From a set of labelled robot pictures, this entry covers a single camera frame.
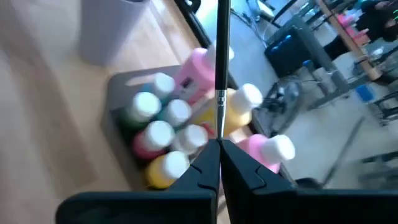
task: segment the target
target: white bottle cap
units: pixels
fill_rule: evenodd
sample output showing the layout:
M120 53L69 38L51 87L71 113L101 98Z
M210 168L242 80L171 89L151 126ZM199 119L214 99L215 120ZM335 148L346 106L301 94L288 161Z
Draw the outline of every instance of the white bottle cap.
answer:
M154 94L163 100L175 87L174 79L164 73L158 72L155 74L155 80L153 82Z
M129 114L135 121L146 122L159 113L161 107L160 100L154 94L140 92L132 99Z
M277 135L265 141L261 148L263 159L269 164L278 164L295 157L295 148L289 137Z
M208 66L210 66L213 70L216 69L216 41L214 41L205 53L205 62ZM229 47L229 60L232 60L235 57L235 53L231 47Z
M188 157L182 152L170 152L163 160L163 171L167 178L176 180L189 168Z
M262 103L262 94L253 84L244 84L231 97L231 106L235 113L245 114Z
M177 137L174 139L171 148L173 151L184 152L189 156L196 153L207 141L208 136L206 129L191 124L177 133Z
M174 136L174 129L169 123L153 121L145 129L144 145L148 151L160 151L171 144Z
M166 107L165 120L173 127L186 122L192 114L191 107L183 100L172 100Z

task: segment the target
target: wooden table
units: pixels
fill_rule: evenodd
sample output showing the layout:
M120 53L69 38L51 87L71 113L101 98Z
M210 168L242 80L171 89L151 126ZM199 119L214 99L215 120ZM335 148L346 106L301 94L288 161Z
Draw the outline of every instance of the wooden table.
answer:
M317 0L318 5L320 6L321 11L324 13L326 17L328 17L328 20L330 24L335 28L337 31L338 35L341 37L343 42L346 44L346 46L354 53L356 58L365 58L360 65L362 66L363 70L368 74L368 77L370 80L376 80L381 76L381 72L373 67L367 59L365 53L362 51L361 47L358 46L355 41L349 36L347 31L344 29L344 27L338 22L337 17L335 16L335 12L330 10L325 3L325 0Z
M52 223L71 194L131 190L100 128L107 81L180 65L199 46L173 1L152 0L116 63L88 65L76 53L79 5L0 1L0 223Z

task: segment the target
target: person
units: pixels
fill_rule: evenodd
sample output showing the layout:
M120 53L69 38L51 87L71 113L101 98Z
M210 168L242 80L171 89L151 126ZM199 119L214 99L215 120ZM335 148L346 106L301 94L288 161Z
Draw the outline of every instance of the person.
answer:
M361 10L363 14L356 22L357 30L361 30L360 33L353 37L358 45L363 45L366 42L374 42L375 40L382 38L386 42L393 42L398 37L398 24L394 20L394 11L398 9L396 4L391 1L364 1L361 3ZM363 38L363 34L366 33L366 40ZM349 52L349 49L340 38L337 36L329 44L323 47L329 57L334 60L342 54ZM321 66L314 62L315 68ZM389 84L395 81L394 77L385 77L382 75L380 78L381 82Z

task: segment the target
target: yellow paint bottle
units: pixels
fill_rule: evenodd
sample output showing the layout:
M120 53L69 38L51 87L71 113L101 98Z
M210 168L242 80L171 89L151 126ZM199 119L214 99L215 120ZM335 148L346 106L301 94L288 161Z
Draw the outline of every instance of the yellow paint bottle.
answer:
M145 177L151 187L166 189L188 168L189 160L183 152L170 152L153 160L145 171Z
M230 135L235 130L250 123L252 119L251 110L262 103L262 94L253 84L244 84L238 90L228 89L226 100L226 117L224 136ZM209 137L215 133L215 99L210 107L196 119L194 124L207 129Z

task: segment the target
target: paint bottle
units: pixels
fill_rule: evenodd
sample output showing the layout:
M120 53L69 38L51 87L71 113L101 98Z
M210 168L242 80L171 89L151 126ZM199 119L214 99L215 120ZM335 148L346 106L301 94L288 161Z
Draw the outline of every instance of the paint bottle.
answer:
M161 109L160 100L153 93L137 93L122 114L122 122L129 129L138 130L146 127Z
M142 160L151 160L166 153L174 139L174 130L165 121L153 121L132 140L132 151Z
M208 131L209 138L213 138L215 133L214 100L212 99L210 103L211 107L193 119L194 124L203 126ZM233 131L249 124L252 119L251 110L261 103L261 92L252 84L244 84L239 90L229 88L226 100L224 136L228 136Z
M151 187L166 189L188 168L187 155L179 151L170 152L153 160L145 171L145 177Z
M194 124L188 125L185 129L180 130L170 146L172 151L180 151L191 156L198 151L199 148L208 142L206 130Z
M157 116L158 120L168 122L174 129L179 129L192 115L192 109L183 100L172 100Z
M162 72L154 74L154 79L150 83L146 83L143 91L153 93L159 98L162 105L167 104L171 100L171 93L174 91L174 79Z
M274 173L279 172L281 162L295 157L294 145L286 135L268 139L261 134L254 134L237 145Z
M234 52L229 48L229 59L233 57ZM181 71L174 76L177 98L185 100L191 106L194 105L208 91L214 89L215 69L215 42L208 49L194 49Z

